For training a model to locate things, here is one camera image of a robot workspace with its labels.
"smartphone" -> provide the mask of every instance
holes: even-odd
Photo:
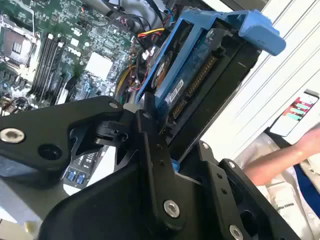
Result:
[[[273,123],[270,132],[283,137],[288,136],[318,100],[318,96],[304,92]]]

